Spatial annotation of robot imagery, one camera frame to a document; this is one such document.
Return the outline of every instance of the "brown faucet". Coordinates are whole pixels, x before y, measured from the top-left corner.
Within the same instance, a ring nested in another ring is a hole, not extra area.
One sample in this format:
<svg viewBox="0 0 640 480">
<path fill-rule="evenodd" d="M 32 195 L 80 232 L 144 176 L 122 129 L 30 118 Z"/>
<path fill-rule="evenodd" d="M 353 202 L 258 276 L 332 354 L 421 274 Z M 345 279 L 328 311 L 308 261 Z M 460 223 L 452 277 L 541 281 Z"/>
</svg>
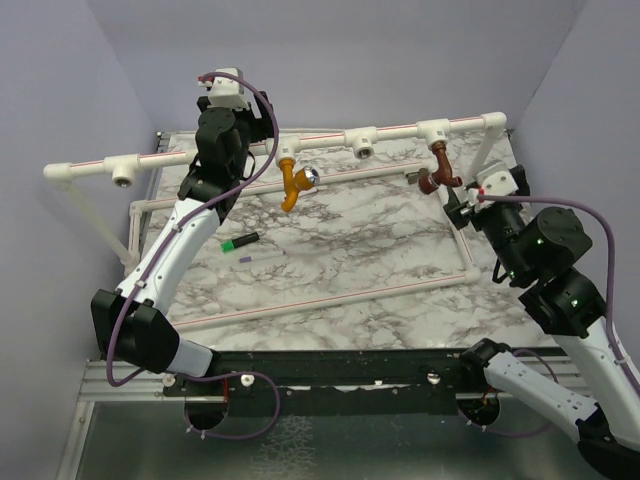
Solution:
<svg viewBox="0 0 640 480">
<path fill-rule="evenodd" d="M 435 192 L 440 185 L 447 187 L 460 187 L 462 179 L 453 176 L 451 164 L 447 158 L 447 145 L 444 142 L 435 142 L 431 145 L 431 151 L 438 160 L 438 170 L 433 173 L 426 173 L 418 179 L 420 191 L 426 195 Z"/>
</svg>

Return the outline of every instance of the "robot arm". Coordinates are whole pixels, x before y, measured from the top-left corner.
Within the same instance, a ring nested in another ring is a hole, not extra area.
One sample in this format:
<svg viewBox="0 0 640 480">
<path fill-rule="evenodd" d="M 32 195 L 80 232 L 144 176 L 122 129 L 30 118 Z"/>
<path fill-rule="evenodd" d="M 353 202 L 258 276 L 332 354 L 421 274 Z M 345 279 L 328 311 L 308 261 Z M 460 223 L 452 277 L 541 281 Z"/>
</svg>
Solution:
<svg viewBox="0 0 640 480">
<path fill-rule="evenodd" d="M 450 190 L 447 216 L 457 228 L 472 223 L 485 234 L 498 257 L 493 280 L 508 278 L 511 287 L 528 288 L 520 302 L 572 359 L 592 398 L 542 377 L 508 347 L 487 339 L 465 352 L 463 361 L 489 385 L 513 394 L 560 427 L 596 470 L 608 478 L 627 478 L 626 469 L 640 465 L 640 397 L 632 384 L 640 375 L 614 330 L 624 360 L 616 357 L 605 330 L 605 302 L 573 267 L 592 246 L 591 239 L 573 211 L 560 207 L 543 209 L 525 225 L 518 203 L 529 195 L 522 167 L 509 170 L 502 162 L 489 163 L 467 193 L 468 200 L 461 203 Z M 483 201 L 485 194 L 491 199 L 519 196 L 493 202 Z M 506 272 L 502 277 L 497 275 L 500 265 Z"/>
<path fill-rule="evenodd" d="M 115 292 L 100 290 L 91 302 L 102 353 L 109 358 L 115 330 L 114 356 L 154 373 L 202 377 L 212 368 L 216 352 L 180 338 L 165 315 L 196 253 L 224 222 L 240 194 L 249 145 L 275 133 L 267 108 L 258 102 L 262 117 L 256 118 L 241 84 L 233 80 L 242 79 L 242 73 L 218 72 L 223 73 L 220 78 L 207 74 L 199 79 L 208 95 L 198 100 L 198 154 L 180 186 L 169 222 Z M 267 103 L 266 94 L 259 93 Z M 212 204 L 221 196 L 222 201 Z"/>
</svg>

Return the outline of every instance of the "yellow faucet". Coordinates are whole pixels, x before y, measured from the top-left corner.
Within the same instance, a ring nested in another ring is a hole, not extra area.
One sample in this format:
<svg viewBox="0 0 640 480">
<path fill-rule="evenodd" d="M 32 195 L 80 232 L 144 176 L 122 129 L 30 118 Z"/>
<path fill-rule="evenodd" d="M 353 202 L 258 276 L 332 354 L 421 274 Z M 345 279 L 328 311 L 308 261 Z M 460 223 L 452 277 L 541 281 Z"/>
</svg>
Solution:
<svg viewBox="0 0 640 480">
<path fill-rule="evenodd" d="M 282 170 L 284 193 L 286 194 L 281 205 L 285 212 L 290 212 L 293 209 L 301 191 L 311 190 L 320 180 L 320 175 L 312 167 L 304 167 L 294 175 L 293 166 L 295 164 L 296 161 L 293 158 L 283 158 L 279 164 L 280 170 Z"/>
</svg>

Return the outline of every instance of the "marble surface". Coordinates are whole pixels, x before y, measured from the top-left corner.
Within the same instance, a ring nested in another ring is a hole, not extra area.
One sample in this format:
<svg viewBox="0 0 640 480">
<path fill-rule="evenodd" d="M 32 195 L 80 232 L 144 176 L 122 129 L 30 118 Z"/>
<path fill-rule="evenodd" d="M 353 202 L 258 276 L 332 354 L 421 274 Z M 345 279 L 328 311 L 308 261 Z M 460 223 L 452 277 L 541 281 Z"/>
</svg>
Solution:
<svg viewBox="0 0 640 480">
<path fill-rule="evenodd" d="M 480 142 L 479 134 L 450 139 L 449 157 L 462 173 Z M 192 134 L 174 134 L 169 151 L 194 148 Z M 375 146 L 374 157 L 355 159 L 345 148 L 299 155 L 297 167 L 322 174 L 410 163 L 432 154 L 419 140 Z M 506 137 L 490 159 L 514 164 Z M 265 157 L 259 157 L 258 163 Z M 174 196 L 186 167 L 165 168 L 157 198 Z M 279 180 L 273 165 L 260 182 Z M 460 273 L 463 264 L 435 196 L 422 195 L 403 175 L 326 185 L 299 199 L 294 210 L 280 209 L 282 193 L 241 198 L 232 213 L 185 274 L 173 306 L 180 323 L 245 309 L 322 298 L 369 288 Z M 153 212 L 145 250 L 157 238 L 171 211 Z M 257 231 L 260 241 L 230 254 L 220 242 Z M 184 333 L 219 350 L 373 349 L 470 346 L 482 337 L 514 346 L 552 345 L 517 300 L 520 291 L 491 282 L 495 255 L 482 234 L 465 235 L 483 277 L 477 284 L 263 318 L 239 325 Z M 284 250 L 277 258 L 238 263 L 239 257 Z"/>
</svg>

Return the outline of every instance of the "lavender wall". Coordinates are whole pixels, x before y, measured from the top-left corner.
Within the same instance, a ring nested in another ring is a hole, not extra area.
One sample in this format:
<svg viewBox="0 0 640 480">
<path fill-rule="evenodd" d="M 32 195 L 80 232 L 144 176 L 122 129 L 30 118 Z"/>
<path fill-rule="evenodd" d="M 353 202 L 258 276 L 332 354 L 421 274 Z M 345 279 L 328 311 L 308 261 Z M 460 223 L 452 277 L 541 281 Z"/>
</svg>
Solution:
<svg viewBox="0 0 640 480">
<path fill-rule="evenodd" d="M 149 152 L 155 135 L 84 0 L 3 1 L 0 45 L 0 477 L 54 478 L 97 353 L 89 302 L 122 269 L 42 168 Z M 144 182 L 84 185 L 125 238 Z"/>
<path fill-rule="evenodd" d="M 590 0 L 513 136 L 516 158 L 540 195 L 600 210 L 617 243 L 615 320 L 640 362 L 640 3 Z M 581 216 L 595 247 L 579 263 L 604 292 L 605 238 Z"/>
<path fill-rule="evenodd" d="M 238 66 L 285 126 L 520 118 L 585 0 L 88 0 L 158 130 Z"/>
</svg>

